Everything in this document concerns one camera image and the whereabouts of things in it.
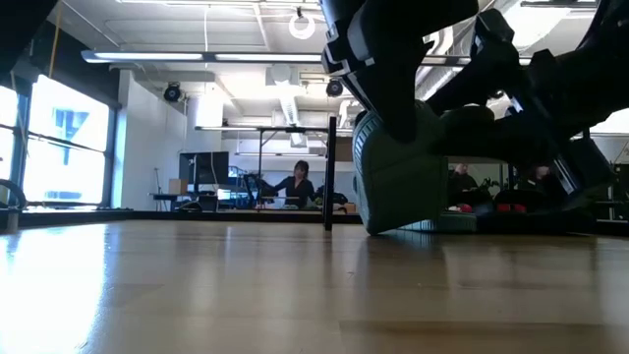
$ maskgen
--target glass window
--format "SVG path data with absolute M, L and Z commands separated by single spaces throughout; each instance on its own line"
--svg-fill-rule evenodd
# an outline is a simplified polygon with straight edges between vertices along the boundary
M 0 123 L 16 125 L 18 116 L 18 94 L 12 89 L 0 87 Z
M 31 132 L 105 151 L 108 124 L 106 104 L 45 76 L 32 86 Z
M 0 178 L 11 177 L 11 160 L 13 158 L 13 132 L 0 128 Z
M 102 201 L 105 157 L 101 152 L 29 140 L 24 192 L 29 201 Z

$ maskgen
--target security camera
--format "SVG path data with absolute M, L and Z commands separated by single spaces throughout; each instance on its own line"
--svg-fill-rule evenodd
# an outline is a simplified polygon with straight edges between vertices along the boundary
M 343 84 L 336 79 L 331 79 L 329 84 L 327 84 L 325 92 L 329 97 L 338 97 L 343 94 Z
M 170 83 L 168 84 L 168 88 L 164 92 L 164 99 L 168 102 L 179 102 L 181 99 L 181 89 L 179 88 L 181 84 L 179 83 Z

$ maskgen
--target dark hair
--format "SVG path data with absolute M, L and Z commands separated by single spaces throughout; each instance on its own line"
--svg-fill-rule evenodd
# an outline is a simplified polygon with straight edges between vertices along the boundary
M 298 168 L 301 169 L 302 171 L 304 171 L 304 178 L 308 179 L 308 170 L 311 168 L 308 165 L 308 163 L 303 161 L 303 160 L 299 160 L 295 164 L 295 168 L 293 168 L 293 171 L 295 171 Z

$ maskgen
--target red object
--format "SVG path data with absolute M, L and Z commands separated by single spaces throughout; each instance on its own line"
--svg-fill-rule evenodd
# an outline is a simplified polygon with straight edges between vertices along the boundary
M 474 209 L 468 205 L 461 205 L 460 208 L 462 212 L 474 212 Z
M 513 205 L 513 210 L 517 212 L 527 212 L 527 208 L 522 205 Z
M 523 205 L 508 205 L 508 204 L 500 204 L 497 206 L 497 210 L 500 212 L 527 212 L 527 208 Z

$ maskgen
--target computer monitor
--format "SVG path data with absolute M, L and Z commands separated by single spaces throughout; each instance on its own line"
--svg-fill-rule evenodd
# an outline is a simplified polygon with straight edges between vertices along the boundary
M 186 152 L 179 155 L 179 178 L 188 184 L 229 184 L 229 152 Z

